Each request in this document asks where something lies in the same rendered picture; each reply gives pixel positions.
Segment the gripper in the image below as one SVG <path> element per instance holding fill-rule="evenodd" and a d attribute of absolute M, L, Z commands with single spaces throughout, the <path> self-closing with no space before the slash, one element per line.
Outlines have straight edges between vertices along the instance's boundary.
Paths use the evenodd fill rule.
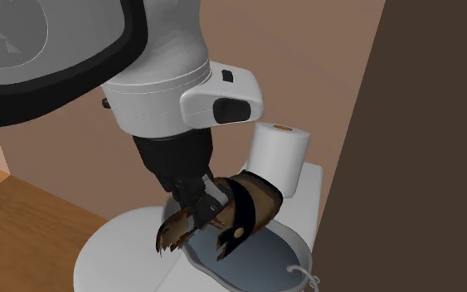
<path fill-rule="evenodd" d="M 206 212 L 219 212 L 229 197 L 207 172 L 213 151 L 210 129 L 191 129 L 164 138 L 133 136 L 144 166 L 183 209 L 191 211 L 194 224 L 203 228 Z"/>

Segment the brown sandal with black strap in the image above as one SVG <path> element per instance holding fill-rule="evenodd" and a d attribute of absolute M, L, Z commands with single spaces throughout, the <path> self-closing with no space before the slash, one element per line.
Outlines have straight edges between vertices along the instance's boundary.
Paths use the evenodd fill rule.
<path fill-rule="evenodd" d="M 223 260 L 250 236 L 267 226 L 280 211 L 283 194 L 264 178 L 243 170 L 237 175 L 213 178 L 213 182 L 229 197 L 229 202 L 219 212 L 206 212 L 206 224 L 197 228 L 188 207 L 168 216 L 158 229 L 155 249 L 158 253 L 181 249 L 184 244 L 207 226 L 219 230 L 216 248 Z"/>

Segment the white toilet paper roll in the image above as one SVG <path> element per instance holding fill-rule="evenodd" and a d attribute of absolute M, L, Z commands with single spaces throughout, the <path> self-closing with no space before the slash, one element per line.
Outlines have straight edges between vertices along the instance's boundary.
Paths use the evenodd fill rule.
<path fill-rule="evenodd" d="M 246 170 L 274 185 L 284 197 L 298 186 L 311 134 L 281 124 L 256 123 Z"/>

